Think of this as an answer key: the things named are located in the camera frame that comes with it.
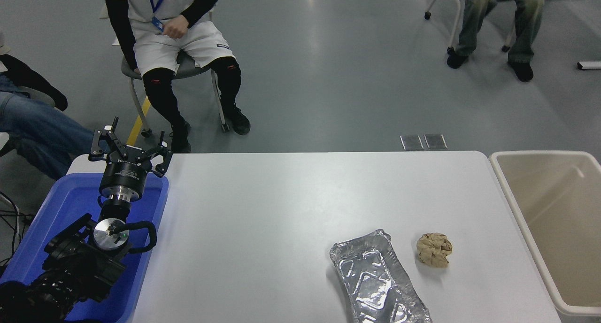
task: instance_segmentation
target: aluminum foil tray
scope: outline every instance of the aluminum foil tray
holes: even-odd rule
[[[382,229],[334,244],[330,258],[338,271],[355,323],[431,323]]]

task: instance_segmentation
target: seated person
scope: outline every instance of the seated person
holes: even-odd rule
[[[142,75],[148,100],[172,128],[171,148],[189,153],[189,123],[182,117],[171,89],[181,50],[217,74],[224,116],[238,134],[251,124],[236,107],[240,68],[221,32],[208,20],[217,0],[105,0],[111,25],[132,70]]]
[[[530,81],[534,77],[530,60],[534,56],[532,42],[539,32],[544,0],[515,0],[517,11],[516,42],[509,50],[509,66],[520,81]],[[476,49],[476,34],[479,32],[485,16],[496,6],[494,0],[465,0],[463,28],[459,33],[459,44],[451,49],[447,64],[457,69]]]
[[[90,152],[94,133],[22,92],[15,83],[26,83],[51,96],[57,106],[67,107],[67,99],[62,93],[23,62],[12,56],[7,58],[8,51],[0,31],[0,132],[10,136],[8,143],[0,148],[0,156],[16,149],[30,164],[57,180],[67,173],[71,154]]]

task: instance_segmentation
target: black cable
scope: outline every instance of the black cable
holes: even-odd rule
[[[10,255],[10,257],[0,261],[0,266],[4,267],[13,258],[13,256],[15,256],[15,252],[16,252],[15,241],[16,241],[17,237],[19,237],[19,243],[21,243],[21,240],[23,239],[23,235],[25,233],[25,227],[27,226],[25,221],[30,223],[29,217],[33,218],[34,216],[31,214],[20,214],[19,208],[17,208],[17,205],[15,205],[15,202],[13,202],[12,199],[10,199],[8,197],[8,195],[4,194],[2,191],[0,191],[0,195],[2,195],[2,197],[6,201],[10,202],[11,206],[13,206],[13,211],[2,210],[3,214],[0,214],[0,218],[13,230],[13,241],[11,243],[11,255]],[[6,220],[7,217],[15,218],[15,226],[14,227]],[[17,230],[17,228],[19,227],[19,218],[24,219],[23,228],[21,229],[21,233],[19,233],[19,231]]]

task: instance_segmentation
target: yellow tape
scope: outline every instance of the yellow tape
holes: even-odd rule
[[[144,112],[144,117],[148,114],[148,110],[150,109],[150,100],[148,97],[144,98],[144,103],[142,103],[142,112]],[[129,133],[129,137],[127,138],[127,145],[134,146],[136,145],[136,141],[138,140],[138,135],[140,134],[140,130],[142,129],[142,119],[138,115],[136,118],[136,122],[133,123],[133,128]]]

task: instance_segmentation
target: beige plastic bin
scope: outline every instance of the beige plastic bin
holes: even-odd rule
[[[601,166],[586,152],[490,156],[556,308],[601,316]]]

